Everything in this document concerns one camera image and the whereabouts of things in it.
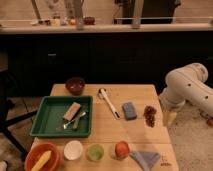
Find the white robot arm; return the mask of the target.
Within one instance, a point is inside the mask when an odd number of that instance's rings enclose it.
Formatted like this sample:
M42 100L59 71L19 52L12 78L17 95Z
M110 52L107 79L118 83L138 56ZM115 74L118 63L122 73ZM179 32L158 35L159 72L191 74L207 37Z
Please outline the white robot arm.
M186 101L203 111L205 119L213 119L213 88L205 84L207 79L208 70L201 63L192 63L167 73L166 87L159 95L165 126L174 121Z

